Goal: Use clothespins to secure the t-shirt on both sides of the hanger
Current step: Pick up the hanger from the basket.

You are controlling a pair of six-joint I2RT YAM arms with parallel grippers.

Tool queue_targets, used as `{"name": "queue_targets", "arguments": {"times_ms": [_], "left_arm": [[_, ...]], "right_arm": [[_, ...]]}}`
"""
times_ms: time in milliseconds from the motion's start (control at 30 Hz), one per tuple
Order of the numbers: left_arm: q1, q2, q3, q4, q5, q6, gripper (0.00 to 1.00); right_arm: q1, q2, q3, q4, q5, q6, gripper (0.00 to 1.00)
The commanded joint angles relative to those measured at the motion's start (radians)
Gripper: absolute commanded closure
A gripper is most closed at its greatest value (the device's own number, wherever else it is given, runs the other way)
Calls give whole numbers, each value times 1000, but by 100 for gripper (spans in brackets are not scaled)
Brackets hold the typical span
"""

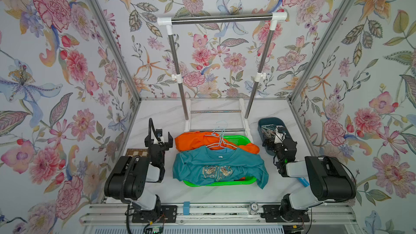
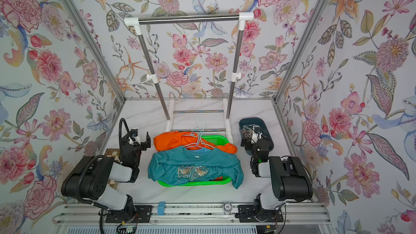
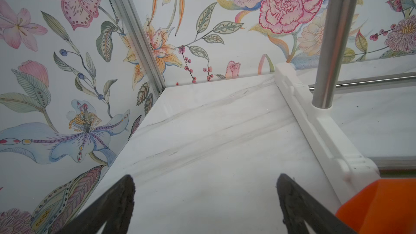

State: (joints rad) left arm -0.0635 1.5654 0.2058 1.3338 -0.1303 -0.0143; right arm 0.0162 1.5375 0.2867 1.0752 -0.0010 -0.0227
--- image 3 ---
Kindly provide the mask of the orange garment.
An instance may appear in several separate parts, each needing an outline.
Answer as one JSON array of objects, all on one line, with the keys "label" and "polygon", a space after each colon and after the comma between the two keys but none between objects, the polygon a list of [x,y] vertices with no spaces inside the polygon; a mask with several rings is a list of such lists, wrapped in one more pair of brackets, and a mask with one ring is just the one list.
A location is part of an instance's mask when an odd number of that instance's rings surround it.
[{"label": "orange garment", "polygon": [[359,234],[414,234],[416,180],[377,180],[344,203],[336,216]]}]

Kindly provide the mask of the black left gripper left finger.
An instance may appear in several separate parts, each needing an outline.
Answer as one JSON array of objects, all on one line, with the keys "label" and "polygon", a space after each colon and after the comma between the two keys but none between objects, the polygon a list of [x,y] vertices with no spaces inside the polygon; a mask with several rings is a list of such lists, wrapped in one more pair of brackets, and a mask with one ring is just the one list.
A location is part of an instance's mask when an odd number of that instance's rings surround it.
[{"label": "black left gripper left finger", "polygon": [[123,176],[80,216],[64,226],[60,234],[126,234],[134,209],[135,185]]}]

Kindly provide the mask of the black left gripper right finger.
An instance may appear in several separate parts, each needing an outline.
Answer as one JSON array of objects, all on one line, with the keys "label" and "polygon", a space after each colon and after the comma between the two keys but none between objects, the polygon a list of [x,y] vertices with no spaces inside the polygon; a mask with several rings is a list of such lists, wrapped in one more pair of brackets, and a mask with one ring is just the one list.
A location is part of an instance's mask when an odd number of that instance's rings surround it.
[{"label": "black left gripper right finger", "polygon": [[316,234],[356,233],[287,174],[278,177],[276,189],[289,234],[308,234],[308,227]]}]

